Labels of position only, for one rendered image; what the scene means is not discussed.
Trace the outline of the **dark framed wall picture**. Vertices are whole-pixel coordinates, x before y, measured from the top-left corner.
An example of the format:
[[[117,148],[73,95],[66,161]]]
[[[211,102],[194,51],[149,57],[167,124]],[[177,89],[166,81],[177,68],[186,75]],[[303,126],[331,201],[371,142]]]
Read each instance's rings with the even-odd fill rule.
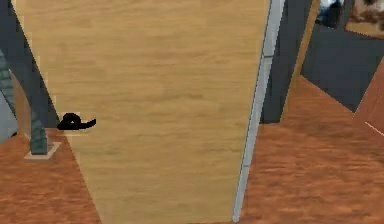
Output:
[[[320,0],[315,22],[329,28],[335,28],[344,6],[344,0]]]

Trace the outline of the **brown framed wall picture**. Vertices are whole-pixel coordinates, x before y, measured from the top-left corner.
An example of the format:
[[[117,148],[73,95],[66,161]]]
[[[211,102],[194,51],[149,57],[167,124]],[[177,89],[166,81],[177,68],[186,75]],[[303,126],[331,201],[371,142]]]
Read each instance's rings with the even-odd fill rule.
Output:
[[[354,0],[345,30],[384,40],[384,0]]]

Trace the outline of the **grey-green arched floor lamp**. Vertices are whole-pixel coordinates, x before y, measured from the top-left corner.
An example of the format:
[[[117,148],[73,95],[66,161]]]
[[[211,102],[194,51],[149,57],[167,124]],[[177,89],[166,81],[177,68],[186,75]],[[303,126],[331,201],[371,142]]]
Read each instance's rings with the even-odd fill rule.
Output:
[[[17,115],[15,103],[15,78],[11,72],[4,53],[0,50],[0,93],[14,116]],[[35,111],[30,110],[31,126],[29,140],[29,153],[25,159],[49,160],[60,146],[59,142],[51,141],[46,129]]]

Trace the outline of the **light wooden room door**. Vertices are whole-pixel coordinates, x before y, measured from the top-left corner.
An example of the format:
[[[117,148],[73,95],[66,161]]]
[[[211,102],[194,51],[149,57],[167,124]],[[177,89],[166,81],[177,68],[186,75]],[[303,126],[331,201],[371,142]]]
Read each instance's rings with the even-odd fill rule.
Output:
[[[233,214],[283,0],[12,0],[103,224]]]

